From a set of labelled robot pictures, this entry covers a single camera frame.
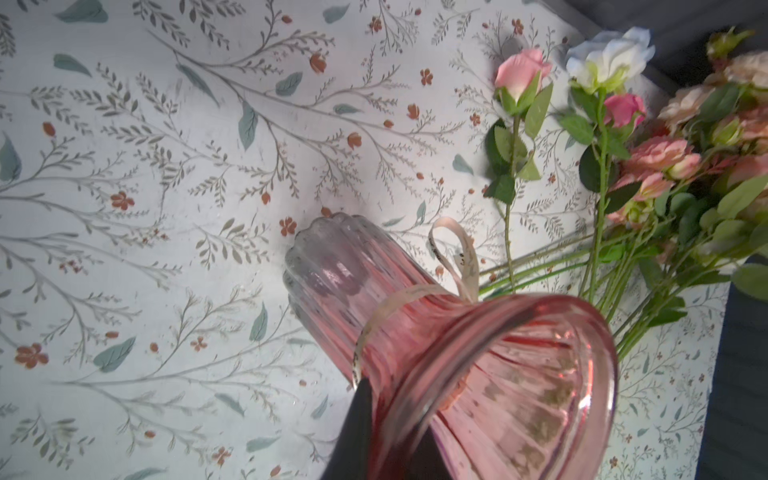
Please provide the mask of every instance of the printed orange flower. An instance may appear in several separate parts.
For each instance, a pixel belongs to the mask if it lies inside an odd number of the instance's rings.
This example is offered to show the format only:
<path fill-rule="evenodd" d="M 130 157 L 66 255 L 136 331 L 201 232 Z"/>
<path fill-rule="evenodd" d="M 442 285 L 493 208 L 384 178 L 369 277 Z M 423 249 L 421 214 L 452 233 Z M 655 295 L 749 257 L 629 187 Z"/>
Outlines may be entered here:
<path fill-rule="evenodd" d="M 432 84 L 432 74 L 429 73 L 429 69 L 425 68 L 424 70 L 421 70 L 419 72 L 422 76 L 422 85 L 431 85 Z"/>
<path fill-rule="evenodd" d="M 34 369 L 38 362 L 45 365 L 48 363 L 48 355 L 41 353 L 42 345 L 32 343 L 31 346 L 20 346 L 16 349 L 16 363 L 26 366 L 28 369 Z"/>
<path fill-rule="evenodd" d="M 283 235 L 283 237 L 287 237 L 289 233 L 293 235 L 296 232 L 296 222 L 294 222 L 291 217 L 286 217 L 285 220 L 281 220 L 280 227 L 280 234 Z"/>
<path fill-rule="evenodd" d="M 134 199 L 130 198 L 125 192 L 118 192 L 110 197 L 112 207 L 128 210 L 128 207 L 134 206 Z"/>
<path fill-rule="evenodd" d="M 411 120 L 416 120 L 419 118 L 419 114 L 421 111 L 419 110 L 419 107 L 416 104 L 410 104 L 408 106 L 408 118 Z"/>
<path fill-rule="evenodd" d="M 53 125 L 52 125 L 52 124 L 51 124 L 51 122 L 49 122 L 49 121 L 47 121 L 47 122 L 45 122 L 45 123 L 43 124 L 43 131 L 44 131 L 44 132 L 45 132 L 45 134 L 46 134 L 46 135 L 48 135 L 49 137 L 54 137 L 54 136 L 56 135 L 56 129 L 55 129 L 55 128 L 53 128 Z"/>
<path fill-rule="evenodd" d="M 222 466 L 224 465 L 224 460 L 231 456 L 232 454 L 226 448 L 221 447 L 218 452 L 213 454 L 212 458 L 219 464 L 219 466 Z"/>
<path fill-rule="evenodd" d="M 368 29 L 371 33 L 377 32 L 382 29 L 382 19 L 379 17 L 373 17 L 368 24 Z"/>
<path fill-rule="evenodd" d="M 512 26 L 515 27 L 515 35 L 523 35 L 523 22 L 520 21 L 520 18 L 512 20 Z"/>
<path fill-rule="evenodd" d="M 310 57 L 310 67 L 317 74 L 323 73 L 326 70 L 326 58 L 319 52 L 315 53 Z"/>
<path fill-rule="evenodd" d="M 194 347 L 195 352 L 200 352 L 202 349 L 208 346 L 208 344 L 205 343 L 204 340 L 205 338 L 203 338 L 202 336 L 198 336 L 197 340 L 192 340 L 192 342 L 190 342 L 190 345 Z"/>
<path fill-rule="evenodd" d="M 359 133 L 354 131 L 346 138 L 346 144 L 349 145 L 349 148 L 355 150 L 355 147 L 362 145 L 362 137 L 360 137 Z"/>

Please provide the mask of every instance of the table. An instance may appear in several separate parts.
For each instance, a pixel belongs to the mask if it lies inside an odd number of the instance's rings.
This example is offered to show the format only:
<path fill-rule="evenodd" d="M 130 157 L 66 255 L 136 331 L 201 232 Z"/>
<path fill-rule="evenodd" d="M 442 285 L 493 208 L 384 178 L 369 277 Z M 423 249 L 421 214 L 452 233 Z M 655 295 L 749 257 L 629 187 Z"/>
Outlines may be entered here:
<path fill-rule="evenodd" d="M 517 0 L 6 2 L 0 478 L 318 478 L 351 393 L 288 312 L 295 232 L 364 214 L 435 272 L 449 215 L 502 260 L 489 78 L 542 48 L 562 108 L 580 40 Z M 590 219 L 579 148 L 551 119 L 537 148 L 518 255 Z M 725 295 L 624 363 L 599 478 L 693 478 Z"/>

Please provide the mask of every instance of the artificial flower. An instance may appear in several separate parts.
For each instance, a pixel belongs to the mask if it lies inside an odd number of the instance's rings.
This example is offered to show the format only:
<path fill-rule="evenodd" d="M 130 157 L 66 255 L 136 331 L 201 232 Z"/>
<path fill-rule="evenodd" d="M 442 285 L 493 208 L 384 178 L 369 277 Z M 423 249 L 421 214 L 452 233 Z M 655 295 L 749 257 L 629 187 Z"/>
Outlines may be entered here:
<path fill-rule="evenodd" d="M 598 88 L 612 92 L 645 69 L 656 53 L 649 44 L 645 28 L 633 27 L 624 34 L 602 31 L 568 50 L 565 68 L 587 93 Z"/>
<path fill-rule="evenodd" d="M 634 127 L 637 128 L 639 123 L 645 120 L 647 113 L 643 99 L 634 94 L 611 95 L 605 100 L 605 107 L 608 110 L 605 122 L 612 120 L 616 128 L 629 125 L 633 118 Z"/>
<path fill-rule="evenodd" d="M 658 118 L 667 124 L 670 132 L 674 133 L 678 125 L 699 114 L 702 103 L 713 91 L 714 87 L 709 85 L 678 90 L 667 106 L 661 109 Z"/>
<path fill-rule="evenodd" d="M 526 48 L 517 55 L 507 58 L 498 68 L 496 74 L 496 88 L 506 87 L 512 98 L 517 101 L 520 95 L 533 81 L 538 72 L 538 89 L 541 90 L 541 81 L 552 71 L 552 64 L 544 61 L 544 53 L 538 48 Z"/>
<path fill-rule="evenodd" d="M 725 68 L 729 81 L 768 88 L 768 51 L 753 51 L 734 58 Z"/>

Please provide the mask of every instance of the pink rose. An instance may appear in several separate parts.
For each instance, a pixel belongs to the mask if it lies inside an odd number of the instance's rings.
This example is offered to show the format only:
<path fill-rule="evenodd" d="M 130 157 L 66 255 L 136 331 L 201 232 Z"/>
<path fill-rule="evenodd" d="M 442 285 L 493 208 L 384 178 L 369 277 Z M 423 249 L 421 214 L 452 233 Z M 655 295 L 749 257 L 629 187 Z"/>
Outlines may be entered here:
<path fill-rule="evenodd" d="M 737 160 L 736 166 L 730 171 L 728 187 L 750 178 L 768 174 L 768 154 L 749 155 Z"/>
<path fill-rule="evenodd" d="M 552 64 L 544 61 L 544 53 L 541 50 L 526 48 L 502 63 L 496 74 L 495 85 L 496 88 L 506 87 L 509 94 L 517 101 L 538 72 L 541 72 L 538 79 L 538 90 L 541 90 L 541 81 L 549 75 L 550 71 L 552 71 Z"/>
<path fill-rule="evenodd" d="M 645 120 L 645 105 L 643 99 L 637 95 L 623 94 L 612 95 L 605 101 L 605 107 L 608 109 L 608 115 L 605 116 L 605 122 L 610 120 L 614 121 L 614 127 L 621 128 L 624 125 L 629 125 L 632 121 L 632 117 L 636 113 L 640 113 L 637 118 L 634 119 L 634 126 Z"/>
<path fill-rule="evenodd" d="M 691 153 L 694 147 L 682 138 L 652 137 L 632 150 L 632 157 L 624 168 L 636 175 L 653 170 L 669 172 L 675 179 L 688 178 L 696 173 L 701 156 Z"/>

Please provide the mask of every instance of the white rose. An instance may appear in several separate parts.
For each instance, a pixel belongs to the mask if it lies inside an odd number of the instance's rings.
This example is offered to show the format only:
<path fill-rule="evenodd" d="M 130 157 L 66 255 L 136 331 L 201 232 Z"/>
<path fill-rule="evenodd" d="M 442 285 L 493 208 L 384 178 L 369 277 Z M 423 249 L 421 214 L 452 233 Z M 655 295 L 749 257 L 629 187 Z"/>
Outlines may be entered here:
<path fill-rule="evenodd" d="M 649 44 L 650 32 L 645 28 L 633 27 L 623 35 L 602 31 L 568 50 L 565 68 L 587 92 L 598 88 L 611 92 L 645 69 L 656 53 Z"/>

